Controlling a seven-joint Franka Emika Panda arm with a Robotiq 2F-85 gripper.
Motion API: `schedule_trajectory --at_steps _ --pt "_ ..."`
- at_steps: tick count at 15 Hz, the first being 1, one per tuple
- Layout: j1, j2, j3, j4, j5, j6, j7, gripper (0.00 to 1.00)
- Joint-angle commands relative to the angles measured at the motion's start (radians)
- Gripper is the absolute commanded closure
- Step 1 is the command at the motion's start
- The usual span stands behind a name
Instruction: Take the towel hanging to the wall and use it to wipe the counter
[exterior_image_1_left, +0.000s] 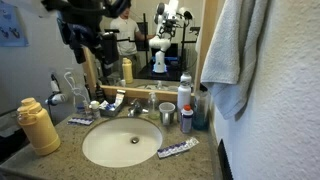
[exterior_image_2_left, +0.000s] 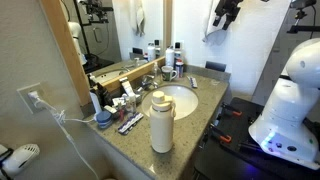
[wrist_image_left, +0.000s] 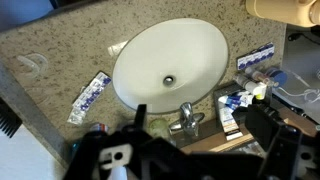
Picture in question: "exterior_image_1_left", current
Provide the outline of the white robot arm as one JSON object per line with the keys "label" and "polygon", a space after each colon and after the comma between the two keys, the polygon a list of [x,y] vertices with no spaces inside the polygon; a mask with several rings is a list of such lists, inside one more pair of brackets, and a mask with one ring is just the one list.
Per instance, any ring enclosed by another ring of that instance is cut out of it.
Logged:
{"label": "white robot arm", "polygon": [[47,11],[57,11],[57,24],[63,42],[73,51],[78,64],[86,61],[86,47],[100,62],[102,82],[112,74],[112,67],[119,60],[117,28],[100,28],[104,17],[116,19],[130,5],[131,0],[41,0]]}

